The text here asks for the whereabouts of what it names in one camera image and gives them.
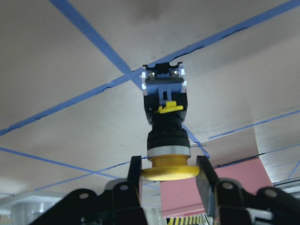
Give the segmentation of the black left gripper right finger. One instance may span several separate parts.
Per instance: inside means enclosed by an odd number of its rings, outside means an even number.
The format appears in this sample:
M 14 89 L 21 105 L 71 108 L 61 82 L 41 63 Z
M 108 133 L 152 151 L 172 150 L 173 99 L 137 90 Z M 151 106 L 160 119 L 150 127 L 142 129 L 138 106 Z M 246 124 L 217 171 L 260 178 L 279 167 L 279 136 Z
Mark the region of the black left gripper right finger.
M 197 156 L 200 169 L 214 187 L 213 195 L 202 197 L 207 216 L 215 225 L 298 225 L 300 201 L 275 187 L 263 187 L 253 195 L 232 179 L 219 178 L 206 156 Z

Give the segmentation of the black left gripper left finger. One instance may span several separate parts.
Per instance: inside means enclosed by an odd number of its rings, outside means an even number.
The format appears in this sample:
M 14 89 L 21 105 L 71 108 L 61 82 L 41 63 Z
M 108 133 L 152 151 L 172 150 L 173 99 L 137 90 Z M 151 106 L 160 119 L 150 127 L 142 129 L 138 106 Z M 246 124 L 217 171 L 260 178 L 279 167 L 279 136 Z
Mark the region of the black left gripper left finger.
M 109 181 L 102 194 L 70 192 L 35 219 L 34 225 L 146 225 L 141 206 L 141 156 L 133 156 L 126 178 Z

